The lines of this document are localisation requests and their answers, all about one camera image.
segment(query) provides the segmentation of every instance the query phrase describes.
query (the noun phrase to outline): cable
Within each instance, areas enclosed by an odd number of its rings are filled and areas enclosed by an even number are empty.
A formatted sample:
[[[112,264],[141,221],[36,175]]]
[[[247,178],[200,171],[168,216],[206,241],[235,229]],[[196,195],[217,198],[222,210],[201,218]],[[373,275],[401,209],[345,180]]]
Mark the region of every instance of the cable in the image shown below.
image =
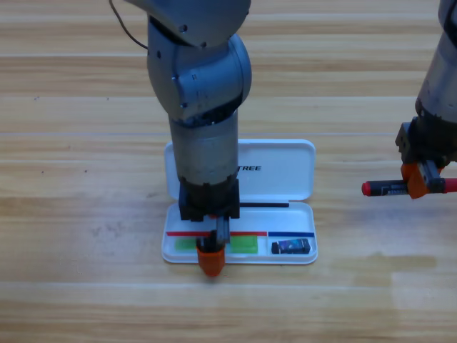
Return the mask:
[[[135,43],[137,43],[139,46],[141,46],[142,48],[145,48],[146,50],[148,49],[148,47],[146,45],[144,45],[143,43],[141,43],[140,41],[138,41],[135,37],[133,37],[131,35],[131,33],[129,32],[129,30],[126,28],[126,26],[124,25],[124,22],[122,21],[121,19],[121,16],[119,15],[116,7],[114,7],[114,4],[113,4],[113,0],[109,0],[109,6],[111,6],[111,9],[113,10],[114,14],[116,15],[117,19],[119,20],[119,23],[120,25],[122,26],[122,29],[125,31],[125,33],[127,34],[127,36],[130,37],[130,39],[132,41],[134,41]]]

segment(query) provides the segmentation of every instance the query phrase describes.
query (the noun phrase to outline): red marker cap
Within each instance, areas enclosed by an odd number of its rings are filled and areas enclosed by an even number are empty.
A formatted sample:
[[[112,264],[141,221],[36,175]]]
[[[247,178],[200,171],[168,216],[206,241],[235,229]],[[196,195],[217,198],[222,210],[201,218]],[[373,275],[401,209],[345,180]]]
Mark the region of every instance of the red marker cap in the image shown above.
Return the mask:
[[[362,194],[367,197],[371,196],[371,187],[369,182],[362,183]]]

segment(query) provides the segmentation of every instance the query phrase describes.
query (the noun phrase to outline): orange object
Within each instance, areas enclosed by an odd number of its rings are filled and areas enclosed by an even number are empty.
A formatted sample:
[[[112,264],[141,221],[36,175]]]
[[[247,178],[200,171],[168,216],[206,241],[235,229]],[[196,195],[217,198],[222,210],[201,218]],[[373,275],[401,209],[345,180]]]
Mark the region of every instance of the orange object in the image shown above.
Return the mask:
[[[403,164],[401,166],[401,176],[408,183],[408,194],[412,199],[418,199],[428,194],[428,187],[417,163]]]
[[[225,249],[218,252],[202,252],[197,247],[199,266],[209,277],[217,277],[226,263]]]

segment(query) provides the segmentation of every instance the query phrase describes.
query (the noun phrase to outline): case lid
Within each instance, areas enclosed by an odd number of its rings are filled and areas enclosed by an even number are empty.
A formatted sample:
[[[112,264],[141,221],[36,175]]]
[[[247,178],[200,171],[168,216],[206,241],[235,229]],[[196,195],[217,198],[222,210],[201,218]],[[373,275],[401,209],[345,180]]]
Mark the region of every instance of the case lid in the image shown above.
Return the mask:
[[[239,139],[241,202],[304,200],[313,191],[316,148],[304,139]],[[173,144],[165,148],[169,194],[179,198]]]

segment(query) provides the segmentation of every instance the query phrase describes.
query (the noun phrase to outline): blue line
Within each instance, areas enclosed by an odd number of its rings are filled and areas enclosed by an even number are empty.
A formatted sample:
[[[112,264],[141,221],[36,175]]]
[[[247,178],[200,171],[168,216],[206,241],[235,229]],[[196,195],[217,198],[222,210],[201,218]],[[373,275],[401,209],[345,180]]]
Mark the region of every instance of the blue line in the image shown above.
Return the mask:
[[[307,237],[314,238],[313,232],[269,232],[268,237]]]

